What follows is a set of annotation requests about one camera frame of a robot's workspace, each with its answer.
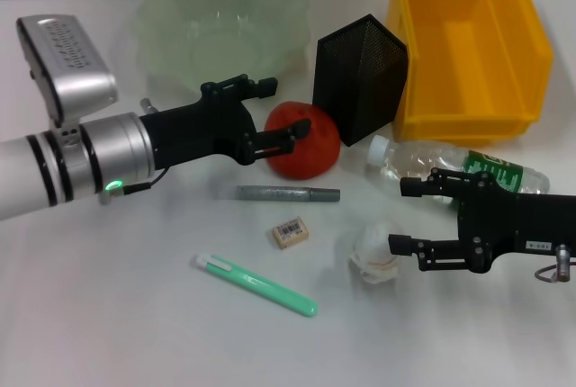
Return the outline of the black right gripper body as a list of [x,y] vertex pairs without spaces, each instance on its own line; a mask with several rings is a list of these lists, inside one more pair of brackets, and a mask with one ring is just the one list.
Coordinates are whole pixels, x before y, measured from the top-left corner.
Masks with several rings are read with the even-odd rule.
[[513,193],[487,172],[464,173],[458,238],[477,274],[511,253],[554,257],[556,272],[568,274],[575,258],[575,197]]

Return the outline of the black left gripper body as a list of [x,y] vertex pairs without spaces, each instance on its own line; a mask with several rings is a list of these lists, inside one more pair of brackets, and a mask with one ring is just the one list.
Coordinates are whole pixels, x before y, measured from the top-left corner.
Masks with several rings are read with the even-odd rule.
[[153,151],[155,168],[223,155],[245,164],[245,141],[255,124],[244,100],[219,93],[217,83],[201,86],[202,97],[193,104],[140,117]]

